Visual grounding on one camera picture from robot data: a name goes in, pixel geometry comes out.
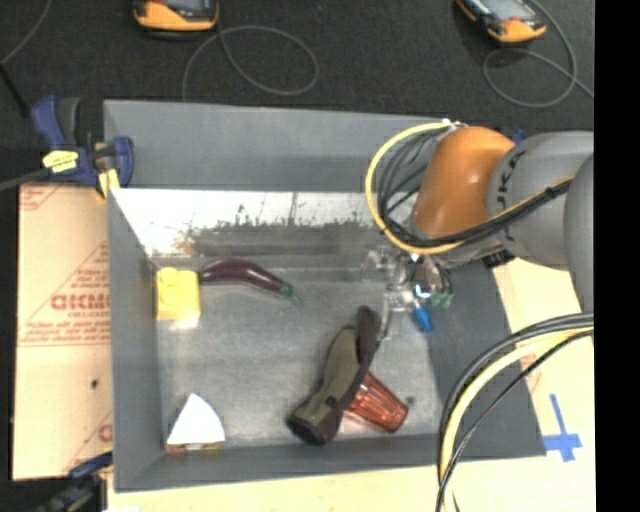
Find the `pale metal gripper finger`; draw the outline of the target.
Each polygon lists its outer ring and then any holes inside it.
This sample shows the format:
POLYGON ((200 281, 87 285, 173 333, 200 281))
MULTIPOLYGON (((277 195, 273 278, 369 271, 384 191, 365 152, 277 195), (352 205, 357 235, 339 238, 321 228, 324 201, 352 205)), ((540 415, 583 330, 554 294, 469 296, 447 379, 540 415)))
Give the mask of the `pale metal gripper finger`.
POLYGON ((387 341, 401 330, 401 300, 396 294, 386 294, 381 313, 380 339, 387 341))

